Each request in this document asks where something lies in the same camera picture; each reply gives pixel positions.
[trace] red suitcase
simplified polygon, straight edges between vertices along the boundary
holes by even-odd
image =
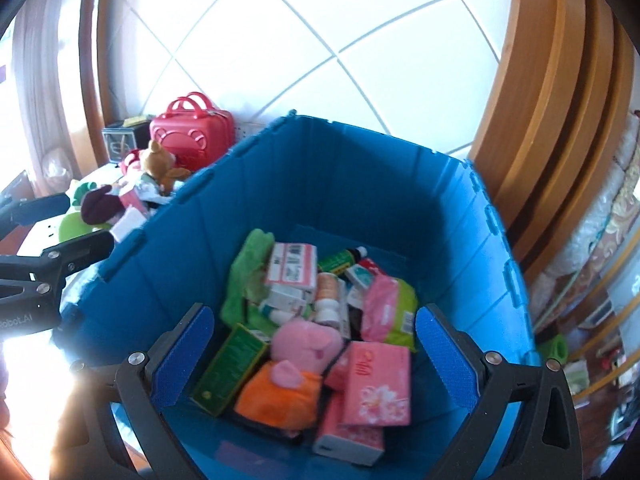
[[[211,99],[209,99],[202,92],[190,92],[187,95],[185,95],[185,97],[188,97],[191,99],[193,99],[194,97],[197,97],[201,99],[202,103],[204,104],[204,109],[209,114],[219,114],[223,116],[226,119],[226,126],[227,126],[226,132],[229,136],[229,145],[233,146],[236,143],[236,123],[234,121],[233,115],[231,115],[231,112],[227,112],[226,110],[221,110],[220,108],[218,108],[215,104],[213,104],[213,102],[211,102]],[[184,107],[184,101],[180,101],[180,103],[178,103],[178,110],[186,111],[186,112],[189,111],[188,108]]]
[[[180,97],[169,103],[166,112],[150,126],[151,138],[175,155],[176,166],[191,171],[214,163],[235,141],[231,114],[213,108],[206,96],[197,95],[203,98],[207,110],[190,97]],[[185,103],[192,109],[185,108]]]

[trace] pink package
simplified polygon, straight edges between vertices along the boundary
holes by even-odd
[[[345,424],[408,426],[410,351],[405,346],[352,342],[344,393]]]
[[[145,216],[145,218],[149,217],[149,209],[146,208],[146,206],[142,203],[142,200],[140,200],[140,198],[138,197],[135,182],[131,182],[123,187],[120,190],[119,197],[125,209],[127,207],[135,207]]]
[[[344,395],[335,392],[314,442],[314,453],[353,464],[373,465],[385,451],[382,428],[341,424]]]
[[[329,370],[326,378],[324,379],[324,385],[328,386],[336,392],[343,392],[347,386],[347,373],[349,371],[349,348],[342,352],[340,358]]]
[[[362,305],[362,328],[365,341],[384,341],[396,320],[398,280],[380,274],[369,287]]]

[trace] green medicine box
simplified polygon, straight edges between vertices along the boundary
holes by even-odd
[[[203,410],[218,416],[260,362],[271,340],[237,324],[191,393]]]

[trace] orange plush toy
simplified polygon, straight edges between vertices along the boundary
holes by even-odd
[[[175,157],[156,140],[149,141],[149,147],[140,152],[142,171],[149,174],[161,188],[162,194],[170,195],[176,180],[187,180],[191,171],[185,168],[174,168]]]
[[[236,412],[281,430],[311,428],[318,418],[322,372],[342,350],[335,329],[302,318],[280,327],[271,341],[271,361],[242,390]]]

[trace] green plush toy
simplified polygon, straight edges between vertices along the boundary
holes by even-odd
[[[225,303],[220,310],[220,317],[228,327],[232,328],[236,323],[242,323],[247,328],[260,330],[269,337],[279,328],[254,306],[269,295],[269,289],[264,285],[264,264],[274,243],[272,233],[254,229],[231,264],[226,282]],[[246,311],[245,300],[249,303]]]
[[[97,187],[98,185],[95,182],[83,182],[80,184],[80,186],[76,187],[76,190],[74,191],[74,199],[71,205],[73,207],[80,207],[84,196]]]

